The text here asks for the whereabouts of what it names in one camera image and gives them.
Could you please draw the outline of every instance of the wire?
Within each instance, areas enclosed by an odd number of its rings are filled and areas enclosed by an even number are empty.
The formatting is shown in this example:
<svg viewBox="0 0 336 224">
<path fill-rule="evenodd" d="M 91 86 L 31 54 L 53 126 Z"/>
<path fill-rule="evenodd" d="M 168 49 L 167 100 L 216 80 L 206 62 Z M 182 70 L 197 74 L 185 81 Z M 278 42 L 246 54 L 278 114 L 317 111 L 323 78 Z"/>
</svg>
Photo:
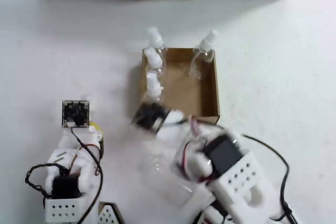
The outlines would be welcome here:
<svg viewBox="0 0 336 224">
<path fill-rule="evenodd" d="M 60 165 L 60 164 L 57 164 L 57 163 L 46 163 L 46 164 L 40 164 L 40 165 L 35 165 L 33 166 L 28 172 L 27 172 L 27 175 L 26 175 L 26 179 L 25 179 L 25 183 L 27 183 L 30 187 L 32 187 L 33 189 L 39 191 L 42 193 L 42 195 L 44 196 L 44 198 L 51 198 L 51 195 L 48 194 L 43 188 L 41 185 L 35 185 L 33 184 L 32 182 L 29 181 L 29 178 L 31 176 L 31 173 L 37 169 L 37 168 L 41 168 L 41 167 L 51 167 L 51 166 L 56 166 L 58 167 L 59 169 L 59 174 L 61 176 L 66 176 L 69 174 L 69 170 L 66 169 L 64 166 Z"/>
<path fill-rule="evenodd" d="M 289 164 L 287 163 L 287 161 L 285 160 L 285 158 L 278 151 L 276 151 L 272 146 L 264 143 L 263 141 L 261 141 L 259 139 L 256 139 L 255 137 L 252 137 L 252 136 L 249 136 L 249 135 L 245 135 L 245 134 L 242 134 L 242 136 L 245 137 L 245 138 L 248 138 L 250 140 L 253 140 L 253 141 L 255 141 L 255 142 L 263 145 L 264 147 L 270 149 L 285 164 L 285 166 L 286 166 L 286 172 L 285 172 L 284 178 L 282 179 L 282 183 L 281 183 L 281 187 L 280 187 L 280 204 L 281 204 L 281 207 L 282 207 L 284 213 L 279 218 L 277 218 L 277 219 L 271 218 L 271 220 L 273 220 L 273 221 L 282 221 L 284 217 L 287 217 L 288 220 L 289 220 L 289 222 L 291 224 L 296 224 L 297 221 L 296 221 L 295 217 L 292 214 L 292 210 L 289 208 L 287 202 L 285 201 L 285 186 L 286 186 L 287 178 L 288 178 L 289 171 L 290 171 Z"/>
<path fill-rule="evenodd" d="M 100 184 L 99 184 L 99 188 L 98 191 L 96 193 L 96 196 L 94 197 L 91 205 L 88 207 L 88 209 L 86 210 L 86 212 L 83 214 L 83 216 L 79 219 L 79 221 L 77 222 L 77 224 L 82 224 L 83 221 L 85 220 L 85 218 L 87 217 L 87 215 L 90 213 L 90 211 L 92 210 L 93 206 L 95 205 L 95 203 L 98 200 L 98 197 L 100 195 L 101 192 L 101 188 L 103 186 L 103 171 L 102 168 L 100 166 L 100 161 L 97 160 L 97 158 L 95 157 L 95 155 L 92 153 L 92 151 L 79 139 L 79 137 L 74 133 L 74 128 L 76 127 L 70 127 L 70 132 L 75 136 L 75 138 L 77 139 L 78 143 L 80 144 L 80 146 L 82 148 L 84 148 L 92 157 L 92 159 L 94 160 L 94 162 L 97 165 L 97 170 L 99 170 L 100 173 Z"/>
</svg>

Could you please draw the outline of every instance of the spray bottle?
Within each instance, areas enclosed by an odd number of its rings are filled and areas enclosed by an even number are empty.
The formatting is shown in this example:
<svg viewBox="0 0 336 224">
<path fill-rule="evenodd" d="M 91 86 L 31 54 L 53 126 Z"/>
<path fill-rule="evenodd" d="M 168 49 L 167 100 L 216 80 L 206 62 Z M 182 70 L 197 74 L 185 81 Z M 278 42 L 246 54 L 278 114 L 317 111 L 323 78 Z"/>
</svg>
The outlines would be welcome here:
<svg viewBox="0 0 336 224">
<path fill-rule="evenodd" d="M 147 72 L 147 90 L 143 98 L 146 103 L 163 103 L 162 87 L 154 71 Z"/>
<path fill-rule="evenodd" d="M 153 47 L 145 49 L 145 55 L 147 57 L 148 65 L 146 67 L 146 72 L 154 71 L 158 75 L 158 79 L 163 85 L 163 76 L 165 73 L 165 62 L 162 60 L 161 56 L 155 51 Z"/>
<path fill-rule="evenodd" d="M 194 57 L 190 65 L 189 75 L 203 80 L 207 76 L 215 56 L 213 44 L 219 35 L 217 30 L 212 30 L 197 47 L 193 49 Z"/>
<path fill-rule="evenodd" d="M 149 40 L 150 40 L 150 47 L 154 47 L 156 52 L 161 56 L 162 60 L 165 61 L 165 57 L 167 54 L 167 46 L 164 44 L 161 34 L 157 27 L 151 27 L 147 31 Z"/>
</svg>

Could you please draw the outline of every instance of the white spray nozzle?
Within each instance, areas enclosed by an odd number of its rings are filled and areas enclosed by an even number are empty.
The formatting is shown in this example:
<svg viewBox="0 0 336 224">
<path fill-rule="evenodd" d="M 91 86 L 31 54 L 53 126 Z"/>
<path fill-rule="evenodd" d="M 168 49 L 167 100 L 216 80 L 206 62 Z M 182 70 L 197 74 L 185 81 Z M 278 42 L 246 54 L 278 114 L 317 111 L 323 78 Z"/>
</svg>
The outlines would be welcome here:
<svg viewBox="0 0 336 224">
<path fill-rule="evenodd" d="M 154 71 L 147 73 L 147 94 L 151 97 L 157 97 L 161 95 L 162 89 L 157 78 L 157 74 Z"/>
<path fill-rule="evenodd" d="M 147 57 L 149 65 L 154 68 L 158 69 L 162 67 L 162 59 L 161 56 L 155 51 L 153 47 L 149 47 L 145 50 L 145 55 Z"/>
<path fill-rule="evenodd" d="M 206 37 L 205 39 L 203 39 L 200 43 L 200 47 L 204 50 L 204 51 L 210 51 L 211 49 L 213 49 L 213 43 L 215 41 L 215 39 L 218 37 L 219 32 L 217 30 L 212 30 Z"/>
<path fill-rule="evenodd" d="M 162 48 L 163 47 L 163 40 L 161 34 L 157 27 L 151 27 L 148 29 L 148 36 L 151 43 L 151 46 L 154 48 Z"/>
</svg>

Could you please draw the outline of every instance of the white table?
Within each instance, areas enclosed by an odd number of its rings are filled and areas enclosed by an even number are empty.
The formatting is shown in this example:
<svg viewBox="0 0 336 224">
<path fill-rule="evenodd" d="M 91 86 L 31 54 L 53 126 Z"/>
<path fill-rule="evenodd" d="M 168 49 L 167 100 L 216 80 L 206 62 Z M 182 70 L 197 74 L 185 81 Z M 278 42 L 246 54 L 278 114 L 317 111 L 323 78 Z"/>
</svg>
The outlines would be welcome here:
<svg viewBox="0 0 336 224">
<path fill-rule="evenodd" d="M 335 12 L 336 0 L 0 0 L 0 223 L 43 222 L 42 197 L 24 178 L 59 141 L 61 101 L 83 96 L 105 132 L 101 200 L 116 202 L 126 223 L 188 223 L 195 214 L 139 183 L 142 145 L 129 121 L 152 25 L 172 47 L 220 31 L 220 123 L 280 151 L 291 165 L 287 201 L 305 223 L 331 222 Z M 282 163 L 247 145 L 279 186 Z"/>
</svg>

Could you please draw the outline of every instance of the open cardboard box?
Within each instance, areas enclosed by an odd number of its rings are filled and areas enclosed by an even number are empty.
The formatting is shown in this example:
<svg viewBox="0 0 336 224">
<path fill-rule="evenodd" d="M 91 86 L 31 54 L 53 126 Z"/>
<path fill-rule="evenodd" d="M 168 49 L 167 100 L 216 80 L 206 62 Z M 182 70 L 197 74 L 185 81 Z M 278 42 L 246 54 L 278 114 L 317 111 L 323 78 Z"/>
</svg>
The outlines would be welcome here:
<svg viewBox="0 0 336 224">
<path fill-rule="evenodd" d="M 217 123 L 220 117 L 215 58 L 206 78 L 199 81 L 189 76 L 192 48 L 169 48 L 166 55 L 163 104 L 181 110 L 186 116 Z M 142 55 L 141 97 L 146 91 L 147 58 Z"/>
</svg>

